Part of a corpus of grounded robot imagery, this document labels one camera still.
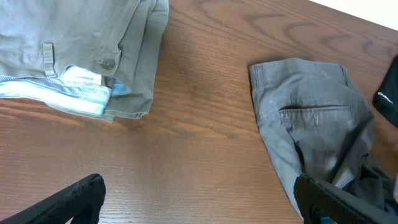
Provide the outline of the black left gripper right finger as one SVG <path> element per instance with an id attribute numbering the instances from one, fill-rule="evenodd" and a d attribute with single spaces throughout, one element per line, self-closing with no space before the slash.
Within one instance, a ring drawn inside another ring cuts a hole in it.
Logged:
<path id="1" fill-rule="evenodd" d="M 335 187 L 302 174 L 296 178 L 294 197 L 304 223 L 395 224 L 397 215 Z"/>

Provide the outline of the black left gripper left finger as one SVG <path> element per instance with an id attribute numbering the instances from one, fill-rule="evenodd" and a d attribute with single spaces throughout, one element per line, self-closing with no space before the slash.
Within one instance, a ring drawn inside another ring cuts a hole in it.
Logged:
<path id="1" fill-rule="evenodd" d="M 90 174 L 1 224 L 97 224 L 105 195 L 102 176 Z"/>

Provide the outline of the grey shorts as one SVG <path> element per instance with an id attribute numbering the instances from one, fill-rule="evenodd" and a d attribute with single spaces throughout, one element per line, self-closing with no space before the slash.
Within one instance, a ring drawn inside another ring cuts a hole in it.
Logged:
<path id="1" fill-rule="evenodd" d="M 249 73 L 259 133 L 293 206 L 307 174 L 397 215 L 394 181 L 370 157 L 373 112 L 344 66 L 288 58 Z"/>

